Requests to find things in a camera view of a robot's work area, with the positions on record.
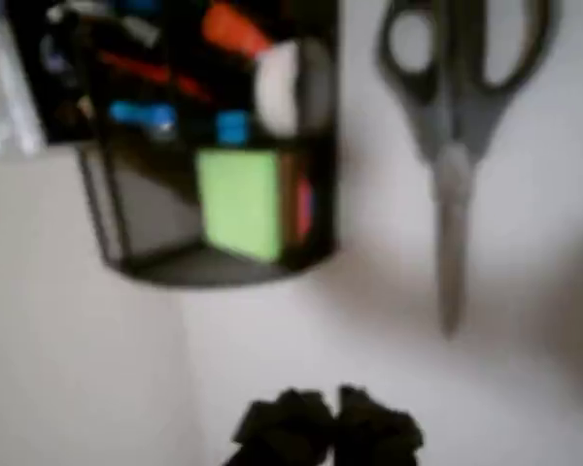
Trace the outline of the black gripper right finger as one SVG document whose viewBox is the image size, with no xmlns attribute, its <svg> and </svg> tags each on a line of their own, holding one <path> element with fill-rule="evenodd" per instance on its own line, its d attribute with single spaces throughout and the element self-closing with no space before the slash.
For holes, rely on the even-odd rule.
<svg viewBox="0 0 583 466">
<path fill-rule="evenodd" d="M 406 412 L 375 401 L 352 385 L 339 387 L 337 463 L 339 465 L 417 465 L 424 434 Z"/>
</svg>

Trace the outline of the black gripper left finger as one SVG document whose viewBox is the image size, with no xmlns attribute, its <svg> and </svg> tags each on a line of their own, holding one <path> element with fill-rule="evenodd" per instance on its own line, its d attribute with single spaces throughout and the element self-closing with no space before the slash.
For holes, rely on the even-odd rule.
<svg viewBox="0 0 583 466">
<path fill-rule="evenodd" d="M 226 465 L 321 465 L 335 418 L 317 390 L 289 388 L 271 401 L 253 401 L 232 437 L 237 450 Z"/>
</svg>

